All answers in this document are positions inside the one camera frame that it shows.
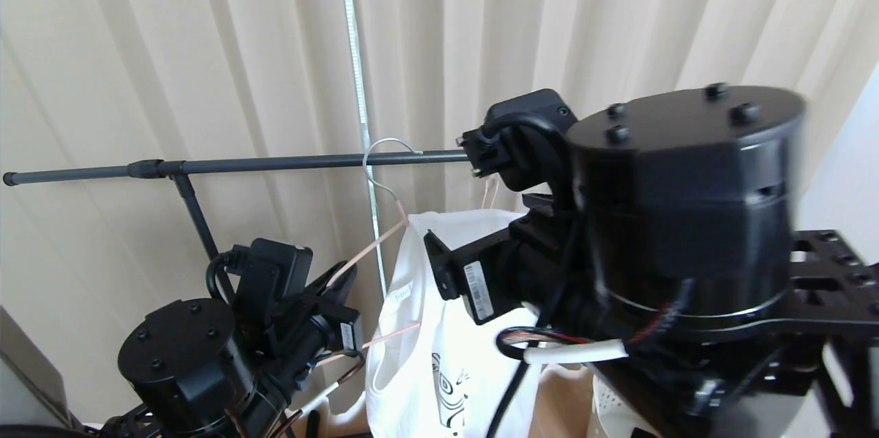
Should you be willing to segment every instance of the curtain fold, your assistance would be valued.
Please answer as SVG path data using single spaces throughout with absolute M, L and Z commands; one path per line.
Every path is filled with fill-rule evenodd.
M 2 1 L 3 172 L 362 150 L 345 0 Z M 774 84 L 810 101 L 805 187 L 879 59 L 876 0 L 354 7 L 370 137 L 423 150 L 453 148 L 491 104 L 544 87 L 583 117 L 708 82 Z M 409 212 L 471 209 L 483 195 L 465 163 L 376 177 Z M 220 250 L 257 237 L 308 245 L 317 275 L 373 237 L 358 169 L 192 180 Z M 383 231 L 396 215 L 377 195 Z M 496 206 L 521 207 L 505 189 Z M 60 369 L 81 419 L 128 410 L 136 398 L 115 370 L 119 344 L 145 313 L 205 294 L 204 252 L 173 185 L 3 187 L 2 207 L 3 306 Z M 369 336 L 380 309 L 374 255 L 360 272 L 352 305 Z

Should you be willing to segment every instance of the hanger hook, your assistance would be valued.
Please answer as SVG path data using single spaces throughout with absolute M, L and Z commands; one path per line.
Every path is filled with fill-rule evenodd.
M 393 200 L 399 201 L 398 197 L 396 197 L 396 193 L 393 192 L 392 188 L 387 187 L 386 185 L 383 185 L 383 184 L 380 184 L 379 182 L 377 182 L 376 179 L 374 179 L 373 176 L 369 174 L 369 169 L 367 168 L 367 159 L 369 159 L 369 154 L 372 153 L 373 149 L 376 146 L 378 146 L 382 143 L 387 143 L 388 141 L 394 141 L 395 143 L 402 144 L 407 149 L 409 149 L 409 151 L 411 151 L 412 153 L 415 153 L 415 154 L 422 154 L 422 153 L 424 153 L 424 151 L 416 150 L 416 149 L 412 148 L 411 145 L 409 145 L 408 143 L 406 143 L 405 141 L 403 141 L 400 138 L 383 138 L 383 139 L 376 141 L 376 143 L 372 143 L 371 145 L 369 145 L 369 149 L 367 151 L 365 151 L 365 153 L 363 154 L 363 163 L 361 163 L 361 165 L 363 166 L 363 173 L 365 173 L 367 175 L 367 181 L 372 182 L 373 185 L 377 185 L 377 187 L 383 188 L 385 191 L 389 192 L 391 196 L 393 196 Z

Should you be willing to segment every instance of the white cable sleeve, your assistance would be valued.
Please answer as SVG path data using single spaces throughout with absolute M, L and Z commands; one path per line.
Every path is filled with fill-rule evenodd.
M 301 408 L 299 408 L 299 410 L 302 411 L 302 416 L 308 416 L 308 413 L 317 409 L 317 406 L 320 405 L 321 400 L 323 400 L 323 398 L 326 397 L 327 395 L 331 394 L 332 391 L 336 390 L 336 388 L 338 388 L 338 387 L 339 387 L 339 382 L 333 382 L 332 385 L 321 390 L 321 392 L 318 393 L 316 397 L 312 398 L 311 400 L 308 400 L 308 403 L 305 404 L 305 406 L 302 406 Z
M 614 338 L 612 341 L 562 345 L 562 347 L 528 347 L 525 349 L 523 359 L 528 364 L 572 364 L 623 357 L 628 357 L 626 348 L 622 340 Z

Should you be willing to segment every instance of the horizontal bar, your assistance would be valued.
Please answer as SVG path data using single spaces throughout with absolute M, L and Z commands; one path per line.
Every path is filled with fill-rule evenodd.
M 6 172 L 3 182 L 6 185 L 32 184 L 37 182 L 85 181 L 92 178 L 163 178 L 174 175 L 260 172 L 298 169 L 326 169 L 338 167 L 358 167 L 363 154 L 315 154 L 307 157 L 267 157 L 267 159 L 193 160 L 191 162 L 163 162 L 144 160 L 114 167 L 94 167 L 88 169 L 63 169 L 40 172 Z M 416 163 L 466 162 L 462 150 L 433 150 L 423 153 L 376 153 L 367 160 L 368 165 L 415 165 Z

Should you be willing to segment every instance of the black cylindrical motor housing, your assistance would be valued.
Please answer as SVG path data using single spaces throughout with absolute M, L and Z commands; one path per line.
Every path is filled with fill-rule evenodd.
M 219 299 L 173 303 L 148 314 L 119 350 L 119 372 L 176 436 L 209 432 L 226 407 L 243 407 L 255 376 L 235 316 Z
M 652 312 L 696 279 L 685 316 L 755 316 L 788 287 L 803 98 L 769 87 L 672 91 L 578 122 L 578 206 L 609 297 Z

